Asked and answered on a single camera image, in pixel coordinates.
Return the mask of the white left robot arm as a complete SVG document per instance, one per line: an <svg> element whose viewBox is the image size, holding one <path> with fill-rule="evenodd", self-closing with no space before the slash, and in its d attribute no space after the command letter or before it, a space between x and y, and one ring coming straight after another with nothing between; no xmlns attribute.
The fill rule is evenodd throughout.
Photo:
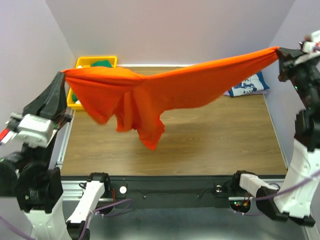
<svg viewBox="0 0 320 240"><path fill-rule="evenodd" d="M57 132L72 120L66 109L65 74L58 72L22 113L11 114L0 134L2 142L22 143L20 151L0 160L0 194L17 199L37 240L88 240L99 199L111 193L109 175L91 173L76 209L64 218L61 171L50 168L50 161Z"/></svg>

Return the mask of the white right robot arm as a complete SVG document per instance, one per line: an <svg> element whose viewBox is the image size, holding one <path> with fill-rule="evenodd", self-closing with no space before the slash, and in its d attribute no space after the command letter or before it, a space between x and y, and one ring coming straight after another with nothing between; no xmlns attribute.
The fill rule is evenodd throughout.
<svg viewBox="0 0 320 240"><path fill-rule="evenodd" d="M304 109L296 114L292 160L282 186L276 188L257 175L238 170L230 182L235 195L249 193L258 210L274 221L288 219L313 227L311 202L320 183L320 45L304 41L300 49L279 48L281 82L291 81Z"/></svg>

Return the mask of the orange t shirt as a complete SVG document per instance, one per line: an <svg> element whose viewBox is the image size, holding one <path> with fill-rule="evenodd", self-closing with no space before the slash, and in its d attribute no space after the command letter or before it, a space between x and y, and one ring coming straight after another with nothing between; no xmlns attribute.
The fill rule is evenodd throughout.
<svg viewBox="0 0 320 240"><path fill-rule="evenodd" d="M224 92L277 60L276 47L199 63L153 75L123 67L64 70L87 114L98 124L111 117L118 132L136 130L140 141L155 150L165 126L165 111L205 106Z"/></svg>

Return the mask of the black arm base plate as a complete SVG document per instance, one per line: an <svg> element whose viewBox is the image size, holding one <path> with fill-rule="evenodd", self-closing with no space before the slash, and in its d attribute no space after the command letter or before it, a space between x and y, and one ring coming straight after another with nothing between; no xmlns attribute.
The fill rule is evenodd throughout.
<svg viewBox="0 0 320 240"><path fill-rule="evenodd" d="M132 209L182 209L230 207L231 200L248 194L235 189L231 175L110 176L111 191L98 206L131 199Z"/></svg>

